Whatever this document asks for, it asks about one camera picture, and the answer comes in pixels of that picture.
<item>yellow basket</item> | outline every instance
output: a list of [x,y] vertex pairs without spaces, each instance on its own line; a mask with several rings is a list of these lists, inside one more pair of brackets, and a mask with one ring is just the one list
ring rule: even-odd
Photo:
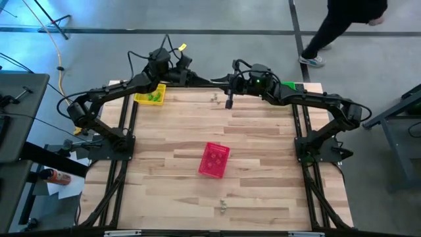
[[157,90],[152,93],[134,95],[134,101],[142,105],[164,105],[165,85],[159,84]]

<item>yellow cable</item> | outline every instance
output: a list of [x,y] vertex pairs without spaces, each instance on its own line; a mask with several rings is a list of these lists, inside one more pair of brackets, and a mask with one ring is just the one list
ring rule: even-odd
[[[37,14],[35,14],[35,12],[29,7],[29,5],[25,2],[25,0],[22,0],[22,1],[25,3],[25,5],[29,9],[29,11],[31,11],[31,13],[33,14],[33,16],[38,20],[38,22],[41,24],[42,28],[47,32],[48,36],[50,37],[51,41],[53,42],[55,51],[57,52],[57,57],[59,58],[59,66],[61,67],[61,53],[60,53],[60,49],[59,49],[59,47],[57,47],[57,44],[55,43],[55,40],[53,39],[50,31],[48,31],[47,27],[44,26],[44,24],[42,23],[42,21],[38,18]],[[65,94],[65,92],[64,92],[61,84],[62,84],[62,72],[61,72],[61,70],[59,70],[59,90],[63,94],[63,96],[66,96],[66,94]],[[67,103],[67,105],[70,105],[70,101],[68,99],[66,99],[66,103]],[[80,133],[80,130],[81,130],[80,128],[76,127],[74,133],[75,134],[79,134]]]

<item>table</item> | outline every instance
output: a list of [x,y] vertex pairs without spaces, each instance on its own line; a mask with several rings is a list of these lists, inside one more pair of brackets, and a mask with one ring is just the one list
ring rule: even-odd
[[[305,87],[322,91],[320,84]],[[139,106],[118,228],[310,230],[292,108],[235,96],[233,109],[225,110],[225,100],[218,89],[167,88],[162,107]],[[106,103],[101,120],[117,126],[121,104],[122,99]],[[329,121],[324,110],[309,112],[313,129]],[[207,142],[232,149],[223,179],[197,174]],[[98,161],[87,173],[80,222],[103,197],[109,165]],[[327,200],[352,226],[341,174],[328,163],[320,170]]]
[[[6,113],[18,115],[10,115],[12,119],[0,145],[0,233],[9,229],[33,162],[83,177],[87,171],[84,165],[26,141],[48,80],[48,74],[0,72],[1,95],[16,97],[24,91],[23,86],[33,91],[23,95],[18,105],[10,104],[5,107]],[[22,212],[24,218],[20,219],[20,224],[24,224],[25,219],[27,221],[33,202],[26,202]]]

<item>green block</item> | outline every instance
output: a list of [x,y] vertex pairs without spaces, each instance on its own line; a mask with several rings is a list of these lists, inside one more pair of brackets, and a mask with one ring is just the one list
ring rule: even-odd
[[291,89],[296,90],[295,82],[281,82],[282,85],[289,86]]

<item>white sneaker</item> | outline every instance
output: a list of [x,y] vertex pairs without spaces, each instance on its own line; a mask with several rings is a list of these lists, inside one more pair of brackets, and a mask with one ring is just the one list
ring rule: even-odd
[[326,60],[324,60],[322,57],[317,56],[313,59],[305,59],[302,56],[298,59],[300,63],[304,63],[306,65],[314,66],[314,67],[322,67],[326,64]]

